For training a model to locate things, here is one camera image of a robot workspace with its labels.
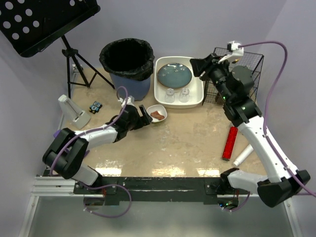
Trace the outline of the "clear wine glass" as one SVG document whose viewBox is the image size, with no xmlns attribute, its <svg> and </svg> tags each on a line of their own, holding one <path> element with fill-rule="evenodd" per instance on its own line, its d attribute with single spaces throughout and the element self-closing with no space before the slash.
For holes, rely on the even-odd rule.
<svg viewBox="0 0 316 237">
<path fill-rule="evenodd" d="M 179 94 L 179 101 L 181 103 L 187 103 L 190 99 L 190 90 L 188 88 L 183 88 Z"/>
<path fill-rule="evenodd" d="M 173 88 L 168 88 L 166 90 L 164 100 L 166 103 L 174 103 L 175 102 L 175 91 Z"/>
</svg>

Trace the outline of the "pink meat piece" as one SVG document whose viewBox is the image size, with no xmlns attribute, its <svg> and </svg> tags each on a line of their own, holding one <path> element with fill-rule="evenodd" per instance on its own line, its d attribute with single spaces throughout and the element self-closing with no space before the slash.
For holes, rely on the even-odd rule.
<svg viewBox="0 0 316 237">
<path fill-rule="evenodd" d="M 158 119 L 158 120 L 163 120 L 165 119 L 164 115 L 161 115 L 158 111 L 154 111 L 150 114 L 151 117 Z"/>
</svg>

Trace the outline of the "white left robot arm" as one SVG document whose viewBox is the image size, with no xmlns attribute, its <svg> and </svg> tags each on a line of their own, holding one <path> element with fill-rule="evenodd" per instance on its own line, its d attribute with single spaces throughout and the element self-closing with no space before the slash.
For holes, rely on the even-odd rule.
<svg viewBox="0 0 316 237">
<path fill-rule="evenodd" d="M 101 179 L 95 169 L 83 163 L 87 151 L 123 139 L 129 131 L 150 125 L 152 118 L 144 106 L 124 106 L 108 123 L 85 131 L 62 129 L 42 157 L 42 161 L 64 179 L 93 186 Z"/>
</svg>

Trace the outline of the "blue ceramic plate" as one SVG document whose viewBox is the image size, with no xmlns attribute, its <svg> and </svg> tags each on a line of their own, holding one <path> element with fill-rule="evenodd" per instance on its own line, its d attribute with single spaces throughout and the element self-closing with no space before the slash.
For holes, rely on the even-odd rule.
<svg viewBox="0 0 316 237">
<path fill-rule="evenodd" d="M 157 80 L 167 88 L 179 89 L 191 82 L 192 72 L 180 63 L 165 64 L 157 72 Z"/>
</svg>

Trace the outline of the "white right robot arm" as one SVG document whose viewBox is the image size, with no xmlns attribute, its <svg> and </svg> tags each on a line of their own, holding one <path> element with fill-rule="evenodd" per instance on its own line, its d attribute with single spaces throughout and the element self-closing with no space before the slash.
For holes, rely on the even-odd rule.
<svg viewBox="0 0 316 237">
<path fill-rule="evenodd" d="M 220 188 L 229 192 L 242 189 L 258 194 L 268 207 L 275 207 L 298 194 L 310 180 L 306 170 L 299 170 L 289 158 L 281 158 L 282 149 L 264 125 L 264 117 L 249 96 L 254 86 L 252 72 L 245 66 L 229 69 L 230 56 L 211 53 L 204 59 L 190 59 L 195 77 L 210 81 L 224 101 L 227 119 L 248 140 L 260 159 L 266 176 L 231 168 L 221 173 Z"/>
</svg>

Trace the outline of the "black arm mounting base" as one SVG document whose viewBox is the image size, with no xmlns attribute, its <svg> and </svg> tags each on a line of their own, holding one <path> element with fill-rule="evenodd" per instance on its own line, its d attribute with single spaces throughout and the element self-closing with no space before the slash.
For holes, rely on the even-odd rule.
<svg viewBox="0 0 316 237">
<path fill-rule="evenodd" d="M 218 199 L 247 194 L 223 187 L 221 177 L 100 177 L 93 188 L 75 184 L 74 193 L 85 199 L 101 198 L 105 205 L 133 202 L 202 202 L 217 204 Z"/>
</svg>

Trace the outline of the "small white green bowl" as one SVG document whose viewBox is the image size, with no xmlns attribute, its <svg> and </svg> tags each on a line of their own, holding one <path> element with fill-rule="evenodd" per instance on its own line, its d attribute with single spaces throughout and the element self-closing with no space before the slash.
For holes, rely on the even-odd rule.
<svg viewBox="0 0 316 237">
<path fill-rule="evenodd" d="M 167 118 L 167 111 L 163 105 L 156 104 L 147 108 L 147 113 L 152 118 L 152 123 L 164 121 Z"/>
</svg>

